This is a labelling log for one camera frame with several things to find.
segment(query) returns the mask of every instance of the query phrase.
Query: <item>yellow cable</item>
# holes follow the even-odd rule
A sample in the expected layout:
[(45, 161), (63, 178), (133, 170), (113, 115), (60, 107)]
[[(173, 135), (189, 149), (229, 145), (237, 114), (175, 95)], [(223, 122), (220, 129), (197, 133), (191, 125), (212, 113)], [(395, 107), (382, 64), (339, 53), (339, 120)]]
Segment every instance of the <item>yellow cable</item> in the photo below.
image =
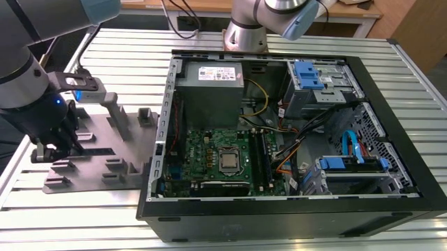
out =
[(264, 112), (267, 110), (267, 106), (268, 106), (268, 94), (267, 94), (264, 88), (254, 80), (247, 79), (247, 78), (244, 80), (247, 80), (251, 83), (254, 83), (259, 87), (259, 89), (263, 91), (264, 96), (266, 96), (266, 104), (264, 104), (263, 109), (260, 111), (255, 112), (255, 113), (240, 115), (240, 117), (252, 117), (252, 116), (256, 116), (258, 114), (260, 114), (262, 112)]

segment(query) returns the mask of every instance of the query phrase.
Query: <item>ram slot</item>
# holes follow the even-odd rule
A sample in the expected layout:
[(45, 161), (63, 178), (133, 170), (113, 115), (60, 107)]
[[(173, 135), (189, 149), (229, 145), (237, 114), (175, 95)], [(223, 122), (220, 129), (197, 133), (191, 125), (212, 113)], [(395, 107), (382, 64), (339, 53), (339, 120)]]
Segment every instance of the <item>ram slot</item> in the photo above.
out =
[(251, 176), (252, 176), (252, 184), (255, 190), (264, 189), (264, 175), (262, 162), (259, 158), (259, 149), (258, 149), (258, 137), (256, 134), (248, 132), (248, 150), (249, 150), (249, 160), (251, 160)]
[(264, 185), (271, 186), (274, 182), (272, 169), (271, 169), (271, 159), (268, 157), (268, 148), (266, 136), (263, 133), (258, 134), (259, 137), (259, 159), (262, 163), (263, 173), (264, 173)]

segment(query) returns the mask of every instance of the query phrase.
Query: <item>cpu socket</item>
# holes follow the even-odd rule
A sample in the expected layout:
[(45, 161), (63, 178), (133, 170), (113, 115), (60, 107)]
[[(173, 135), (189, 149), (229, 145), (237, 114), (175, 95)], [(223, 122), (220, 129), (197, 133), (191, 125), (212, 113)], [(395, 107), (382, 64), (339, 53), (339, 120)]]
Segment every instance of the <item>cpu socket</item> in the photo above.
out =
[(233, 176), (240, 171), (239, 148), (219, 147), (219, 171), (225, 176)]

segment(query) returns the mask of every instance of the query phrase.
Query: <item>robotic arm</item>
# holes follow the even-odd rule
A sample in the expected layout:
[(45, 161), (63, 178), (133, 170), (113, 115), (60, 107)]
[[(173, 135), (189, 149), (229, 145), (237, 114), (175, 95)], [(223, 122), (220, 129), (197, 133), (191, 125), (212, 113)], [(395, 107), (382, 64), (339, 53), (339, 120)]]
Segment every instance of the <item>robotic arm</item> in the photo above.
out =
[[(235, 0), (225, 47), (264, 51), (267, 28), (298, 39), (315, 19), (318, 5), (316, 0)], [(37, 145), (33, 163), (83, 154), (75, 101), (64, 101), (60, 92), (99, 87), (84, 69), (47, 74), (27, 46), (99, 25), (117, 16), (120, 6), (120, 0), (0, 0), (0, 116)], [(69, 85), (67, 78), (85, 85)]]
[[(0, 0), (0, 115), (37, 145), (35, 163), (83, 153), (75, 102), (60, 92), (97, 90), (97, 84), (85, 70), (47, 74), (27, 46), (100, 24), (120, 7), (120, 0)], [(68, 85), (67, 78), (85, 85)]]
[(270, 29), (296, 40), (311, 26), (319, 11), (316, 0), (233, 1), (225, 47), (231, 51), (263, 52)]

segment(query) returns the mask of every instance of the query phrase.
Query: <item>motherboard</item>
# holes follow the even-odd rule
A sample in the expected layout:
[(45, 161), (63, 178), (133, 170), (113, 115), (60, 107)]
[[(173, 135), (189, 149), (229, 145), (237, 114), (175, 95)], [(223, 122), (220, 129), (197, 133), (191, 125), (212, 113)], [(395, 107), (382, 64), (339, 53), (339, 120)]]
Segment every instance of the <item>motherboard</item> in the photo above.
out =
[(183, 165), (167, 173), (167, 197), (279, 196), (284, 181), (274, 178), (276, 136), (268, 130), (192, 130)]

